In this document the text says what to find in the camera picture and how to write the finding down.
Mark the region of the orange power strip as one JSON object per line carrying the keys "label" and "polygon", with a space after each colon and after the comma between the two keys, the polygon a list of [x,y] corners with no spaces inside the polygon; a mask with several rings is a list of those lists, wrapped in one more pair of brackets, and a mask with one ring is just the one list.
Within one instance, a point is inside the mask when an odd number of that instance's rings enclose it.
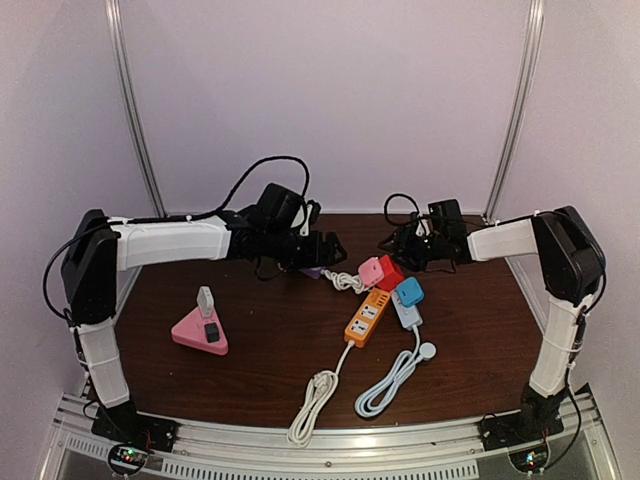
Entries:
{"label": "orange power strip", "polygon": [[373,288],[344,329],[344,341],[364,348],[373,335],[391,301],[391,294]]}

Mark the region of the right aluminium post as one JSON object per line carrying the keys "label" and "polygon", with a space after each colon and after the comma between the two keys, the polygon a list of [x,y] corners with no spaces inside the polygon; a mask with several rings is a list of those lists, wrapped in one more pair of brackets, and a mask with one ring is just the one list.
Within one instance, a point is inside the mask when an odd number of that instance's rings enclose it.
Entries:
{"label": "right aluminium post", "polygon": [[527,103],[539,60],[544,22],[545,2],[543,0],[531,0],[529,2],[524,44],[511,112],[497,170],[483,213],[483,218],[489,222],[497,218],[497,209],[506,188],[509,170],[515,158],[519,135],[524,124]]}

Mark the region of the light blue power strip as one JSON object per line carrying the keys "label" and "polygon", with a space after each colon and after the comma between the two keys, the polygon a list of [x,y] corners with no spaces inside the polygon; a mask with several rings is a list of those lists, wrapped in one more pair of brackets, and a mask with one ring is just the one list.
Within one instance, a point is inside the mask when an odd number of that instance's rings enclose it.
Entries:
{"label": "light blue power strip", "polygon": [[423,319],[417,306],[404,306],[396,290],[391,292],[391,300],[400,324],[405,330],[412,330],[414,327],[418,328],[423,324]]}

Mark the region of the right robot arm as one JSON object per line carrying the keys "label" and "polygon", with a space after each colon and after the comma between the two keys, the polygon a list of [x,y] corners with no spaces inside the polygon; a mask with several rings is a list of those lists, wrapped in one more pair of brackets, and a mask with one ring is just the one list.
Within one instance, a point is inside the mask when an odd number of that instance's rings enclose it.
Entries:
{"label": "right robot arm", "polygon": [[578,210],[567,205],[469,231],[457,202],[442,204],[453,212],[429,214],[428,233],[416,233],[420,218],[414,216],[395,224],[379,248],[413,272],[439,260],[462,265],[535,255],[549,294],[549,313],[528,386],[541,398],[562,392],[567,369],[581,349],[582,324],[606,284],[606,258],[589,227]]}

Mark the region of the white charger plug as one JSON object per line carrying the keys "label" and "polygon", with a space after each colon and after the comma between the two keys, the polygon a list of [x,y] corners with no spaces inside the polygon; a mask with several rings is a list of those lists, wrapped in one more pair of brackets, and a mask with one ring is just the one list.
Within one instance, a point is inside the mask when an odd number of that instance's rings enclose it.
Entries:
{"label": "white charger plug", "polygon": [[208,286],[201,286],[199,288],[196,301],[201,317],[204,319],[212,318],[215,308],[215,300],[211,289]]}

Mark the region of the pink triangular socket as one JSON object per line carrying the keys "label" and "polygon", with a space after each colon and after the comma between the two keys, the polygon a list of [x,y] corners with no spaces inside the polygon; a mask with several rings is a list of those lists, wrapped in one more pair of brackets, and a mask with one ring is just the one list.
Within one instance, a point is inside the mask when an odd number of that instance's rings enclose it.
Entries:
{"label": "pink triangular socket", "polygon": [[[206,341],[204,325],[207,323],[216,323],[219,326],[220,340],[218,342],[208,343]],[[198,307],[194,308],[171,328],[171,336],[172,340],[179,345],[214,355],[225,356],[229,351],[228,340],[215,309],[212,318],[204,319],[201,317]]]}

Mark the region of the blue square plug adapter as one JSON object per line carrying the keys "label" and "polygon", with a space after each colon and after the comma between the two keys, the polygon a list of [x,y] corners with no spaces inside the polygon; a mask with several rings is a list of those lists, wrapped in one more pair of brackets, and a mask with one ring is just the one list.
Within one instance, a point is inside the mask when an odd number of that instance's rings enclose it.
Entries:
{"label": "blue square plug adapter", "polygon": [[424,299],[424,291],[417,278],[408,277],[396,286],[396,292],[404,307],[412,307]]}

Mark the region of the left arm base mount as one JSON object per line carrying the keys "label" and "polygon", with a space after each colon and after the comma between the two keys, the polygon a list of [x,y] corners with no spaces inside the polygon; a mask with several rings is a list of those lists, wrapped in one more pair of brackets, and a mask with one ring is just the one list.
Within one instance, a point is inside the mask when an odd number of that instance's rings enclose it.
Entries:
{"label": "left arm base mount", "polygon": [[96,436],[160,452],[173,450],[177,430],[176,421],[143,415],[132,400],[111,408],[100,406],[91,427]]}

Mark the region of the pink square plug adapter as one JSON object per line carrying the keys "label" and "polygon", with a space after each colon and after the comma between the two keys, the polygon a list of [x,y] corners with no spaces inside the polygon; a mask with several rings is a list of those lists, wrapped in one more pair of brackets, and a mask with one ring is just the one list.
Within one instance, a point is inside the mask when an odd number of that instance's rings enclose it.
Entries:
{"label": "pink square plug adapter", "polygon": [[370,257],[358,267],[358,275],[362,285],[368,289],[384,279],[385,273],[378,257]]}

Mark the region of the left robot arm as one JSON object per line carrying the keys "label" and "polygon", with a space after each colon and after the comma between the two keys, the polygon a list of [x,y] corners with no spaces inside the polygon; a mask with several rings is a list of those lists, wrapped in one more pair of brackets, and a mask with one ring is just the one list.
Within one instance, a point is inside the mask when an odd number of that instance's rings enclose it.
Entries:
{"label": "left robot arm", "polygon": [[99,401],[110,408],[106,429],[123,444],[137,442],[144,424],[122,406],[131,395],[115,336],[117,275],[132,268],[192,260],[253,261],[270,258],[285,270],[328,267],[347,252],[334,232],[302,233],[291,224],[257,220],[249,209],[208,218],[106,217],[99,209],[83,217],[61,265],[86,368]]}

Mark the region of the aluminium post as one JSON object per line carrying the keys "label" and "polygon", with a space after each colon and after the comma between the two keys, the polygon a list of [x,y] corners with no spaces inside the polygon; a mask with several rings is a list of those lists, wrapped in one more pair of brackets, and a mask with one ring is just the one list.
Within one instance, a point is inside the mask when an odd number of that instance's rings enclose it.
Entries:
{"label": "aluminium post", "polygon": [[149,155],[149,149],[136,99],[135,86],[131,73],[126,37],[122,22],[120,2],[117,0],[106,0],[104,5],[114,54],[116,74],[119,80],[120,91],[123,99],[125,118],[130,131],[135,155],[153,211],[156,216],[164,217],[166,215],[166,209]]}
{"label": "aluminium post", "polygon": [[509,170],[515,158],[519,135],[524,124],[527,103],[539,60],[544,22],[545,2],[543,0],[531,0],[529,2],[524,44],[511,112],[497,170],[483,213],[483,218],[489,222],[497,218],[497,209],[506,188]]}

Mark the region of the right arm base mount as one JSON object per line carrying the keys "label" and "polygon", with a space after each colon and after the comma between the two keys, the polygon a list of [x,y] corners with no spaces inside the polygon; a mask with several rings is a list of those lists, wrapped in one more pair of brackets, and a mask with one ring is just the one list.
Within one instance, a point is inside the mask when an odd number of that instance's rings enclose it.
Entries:
{"label": "right arm base mount", "polygon": [[564,398],[562,393],[548,398],[533,394],[524,398],[514,413],[486,414],[478,422],[484,450],[514,447],[562,433],[559,407]]}

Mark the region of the red cube socket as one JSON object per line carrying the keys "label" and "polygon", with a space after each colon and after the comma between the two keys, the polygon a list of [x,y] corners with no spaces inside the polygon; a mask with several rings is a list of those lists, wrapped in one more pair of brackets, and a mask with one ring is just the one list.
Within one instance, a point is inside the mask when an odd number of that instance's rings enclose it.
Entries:
{"label": "red cube socket", "polygon": [[396,264],[389,255],[384,255],[379,258],[379,262],[382,268],[383,277],[376,284],[376,287],[391,292],[398,284],[405,280],[404,273],[401,267]]}

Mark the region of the purple power strip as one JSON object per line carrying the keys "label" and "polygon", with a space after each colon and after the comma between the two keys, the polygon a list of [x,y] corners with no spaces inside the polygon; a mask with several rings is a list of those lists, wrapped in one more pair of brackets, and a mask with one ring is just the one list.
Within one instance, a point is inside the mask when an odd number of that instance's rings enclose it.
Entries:
{"label": "purple power strip", "polygon": [[301,269],[301,272],[310,278],[319,279],[323,276],[325,271],[324,267],[313,267],[313,268],[305,268]]}

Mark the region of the left aluminium post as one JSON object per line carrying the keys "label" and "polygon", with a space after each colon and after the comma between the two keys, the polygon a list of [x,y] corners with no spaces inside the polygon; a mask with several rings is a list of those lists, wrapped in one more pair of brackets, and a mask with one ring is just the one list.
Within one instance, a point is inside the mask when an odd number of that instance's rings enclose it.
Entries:
{"label": "left aluminium post", "polygon": [[149,149],[136,99],[135,86],[131,73],[126,37],[122,22],[120,2],[117,0],[106,0],[104,5],[114,54],[116,74],[119,80],[120,91],[123,99],[125,118],[130,131],[135,155],[153,211],[156,216],[164,217],[166,215],[166,209],[149,155]]}

